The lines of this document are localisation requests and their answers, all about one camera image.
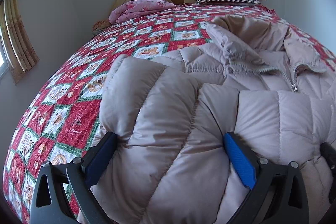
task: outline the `tied curtain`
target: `tied curtain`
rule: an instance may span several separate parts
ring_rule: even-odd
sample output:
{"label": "tied curtain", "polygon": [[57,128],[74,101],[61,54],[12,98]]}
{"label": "tied curtain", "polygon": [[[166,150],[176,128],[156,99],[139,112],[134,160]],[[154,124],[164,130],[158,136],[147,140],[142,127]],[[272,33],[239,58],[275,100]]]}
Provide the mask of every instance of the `tied curtain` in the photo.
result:
{"label": "tied curtain", "polygon": [[9,70],[17,84],[39,61],[18,12],[16,0],[0,5],[1,42]]}

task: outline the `patterned quilt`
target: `patterned quilt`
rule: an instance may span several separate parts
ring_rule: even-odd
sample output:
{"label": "patterned quilt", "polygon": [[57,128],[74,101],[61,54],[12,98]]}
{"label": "patterned quilt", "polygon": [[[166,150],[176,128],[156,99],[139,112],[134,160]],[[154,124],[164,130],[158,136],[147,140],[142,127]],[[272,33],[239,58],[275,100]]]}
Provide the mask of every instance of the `patterned quilt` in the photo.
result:
{"label": "patterned quilt", "polygon": [[[313,47],[333,69],[335,56],[307,33],[265,7],[184,4],[107,28],[79,49],[41,88],[10,144],[4,166],[5,197],[23,223],[29,214],[38,171],[43,161],[54,165],[84,156],[95,134],[101,91],[108,70],[123,53],[151,59],[164,52],[210,43],[206,22],[217,15],[244,15],[286,24]],[[65,187],[71,208],[78,205]]]}

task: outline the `down jacket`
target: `down jacket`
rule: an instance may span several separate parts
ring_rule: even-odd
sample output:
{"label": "down jacket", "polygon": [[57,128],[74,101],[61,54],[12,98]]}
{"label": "down jacket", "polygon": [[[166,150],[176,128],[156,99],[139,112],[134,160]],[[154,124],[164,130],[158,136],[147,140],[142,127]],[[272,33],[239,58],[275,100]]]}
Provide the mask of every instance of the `down jacket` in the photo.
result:
{"label": "down jacket", "polygon": [[119,145],[93,194],[120,224],[226,223],[247,194],[223,148],[234,131],[299,163],[317,223],[333,181],[320,144],[336,139],[334,72],[286,25],[227,16],[207,32],[213,43],[115,60],[100,122]]}

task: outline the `screw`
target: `screw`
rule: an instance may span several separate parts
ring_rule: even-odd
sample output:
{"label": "screw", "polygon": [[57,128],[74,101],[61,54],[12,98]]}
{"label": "screw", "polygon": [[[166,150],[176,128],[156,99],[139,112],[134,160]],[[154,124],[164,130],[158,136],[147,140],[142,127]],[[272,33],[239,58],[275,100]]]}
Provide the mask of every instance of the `screw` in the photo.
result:
{"label": "screw", "polygon": [[260,159],[259,159],[259,162],[260,162],[261,164],[267,164],[267,163],[268,163],[268,159],[266,159],[266,158],[260,158]]}
{"label": "screw", "polygon": [[296,161],[292,161],[292,162],[291,162],[291,166],[292,166],[293,168],[298,168],[298,167],[299,167],[299,165],[298,165],[298,163],[297,163]]}
{"label": "screw", "polygon": [[42,163],[43,167],[48,167],[50,165],[50,161],[46,160],[45,162]]}
{"label": "screw", "polygon": [[74,159],[72,160],[72,162],[73,162],[74,164],[79,164],[81,161],[82,161],[82,158],[81,158],[81,157],[76,157],[76,158],[74,158]]}

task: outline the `blue gripper pad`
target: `blue gripper pad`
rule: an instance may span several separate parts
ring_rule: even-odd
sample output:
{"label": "blue gripper pad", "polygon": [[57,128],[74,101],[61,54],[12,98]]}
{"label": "blue gripper pad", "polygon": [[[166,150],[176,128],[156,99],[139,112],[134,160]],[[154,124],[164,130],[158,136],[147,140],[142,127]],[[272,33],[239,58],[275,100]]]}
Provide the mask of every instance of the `blue gripper pad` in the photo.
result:
{"label": "blue gripper pad", "polygon": [[85,167],[85,183],[90,188],[96,185],[109,164],[114,151],[117,148],[117,135],[112,132],[107,132],[100,140],[97,146],[89,149],[84,157],[84,162],[88,162]]}
{"label": "blue gripper pad", "polygon": [[229,133],[223,136],[223,142],[226,153],[238,173],[241,182],[252,190],[257,181],[255,168]]}

